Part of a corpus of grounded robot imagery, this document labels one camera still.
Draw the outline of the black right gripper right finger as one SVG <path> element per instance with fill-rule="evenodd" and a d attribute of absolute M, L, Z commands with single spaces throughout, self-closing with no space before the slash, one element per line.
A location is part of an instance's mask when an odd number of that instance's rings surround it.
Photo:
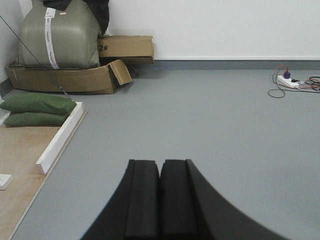
<path fill-rule="evenodd" d="M 164 240 L 283 240 L 224 198 L 192 160 L 167 159 L 160 174 Z"/>

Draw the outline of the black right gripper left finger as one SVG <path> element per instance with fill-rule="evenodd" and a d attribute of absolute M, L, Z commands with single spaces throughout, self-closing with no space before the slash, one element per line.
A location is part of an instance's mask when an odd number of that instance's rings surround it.
<path fill-rule="evenodd" d="M 83 240 L 156 240 L 159 171 L 153 160 L 129 160 L 125 173 Z"/>

